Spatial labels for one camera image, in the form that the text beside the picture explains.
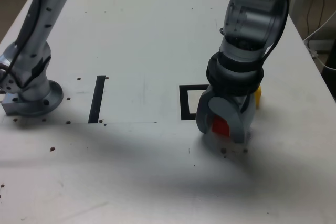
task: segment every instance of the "black tape line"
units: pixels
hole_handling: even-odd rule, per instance
[[[93,93],[89,123],[98,123],[101,100],[103,98],[105,76],[97,76],[95,91]]]
[[[180,85],[181,120],[195,120],[196,114],[189,111],[188,90],[206,90],[209,85]]]

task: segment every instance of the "table surface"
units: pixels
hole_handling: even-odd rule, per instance
[[[17,122],[0,111],[0,223],[336,223],[335,104],[290,19],[247,154],[181,121],[179,85],[208,84],[228,1],[68,0],[47,76],[71,100]],[[98,75],[103,123],[88,124]]]

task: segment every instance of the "yellow object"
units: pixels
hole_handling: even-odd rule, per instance
[[[261,86],[259,86],[259,88],[257,89],[257,91],[254,93],[255,97],[256,97],[256,108],[259,108],[260,105],[260,98],[261,98]]]

